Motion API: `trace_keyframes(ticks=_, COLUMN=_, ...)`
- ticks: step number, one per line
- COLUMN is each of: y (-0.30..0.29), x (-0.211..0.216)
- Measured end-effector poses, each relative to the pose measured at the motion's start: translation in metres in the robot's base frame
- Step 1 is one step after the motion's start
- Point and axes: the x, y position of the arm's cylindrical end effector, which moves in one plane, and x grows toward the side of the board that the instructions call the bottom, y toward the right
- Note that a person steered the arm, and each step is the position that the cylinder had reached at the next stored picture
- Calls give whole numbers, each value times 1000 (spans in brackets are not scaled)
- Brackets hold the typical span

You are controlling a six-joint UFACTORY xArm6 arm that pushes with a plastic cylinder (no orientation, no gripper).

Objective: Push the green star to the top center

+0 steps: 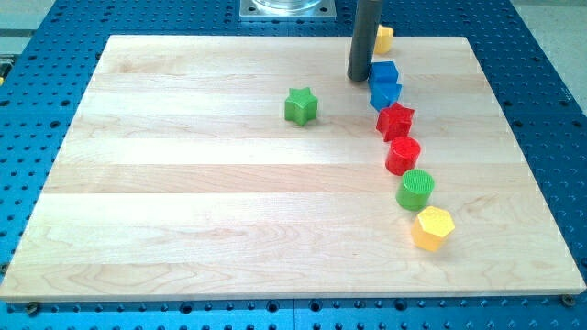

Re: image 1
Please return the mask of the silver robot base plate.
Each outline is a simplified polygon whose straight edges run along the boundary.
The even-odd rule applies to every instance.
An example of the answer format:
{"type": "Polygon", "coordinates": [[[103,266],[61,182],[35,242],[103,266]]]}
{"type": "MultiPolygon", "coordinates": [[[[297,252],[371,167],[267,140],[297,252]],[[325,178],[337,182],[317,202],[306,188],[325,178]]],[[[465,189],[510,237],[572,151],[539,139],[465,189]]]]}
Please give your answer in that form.
{"type": "Polygon", "coordinates": [[[248,20],[337,16],[335,0],[240,0],[238,13],[248,20]]]}

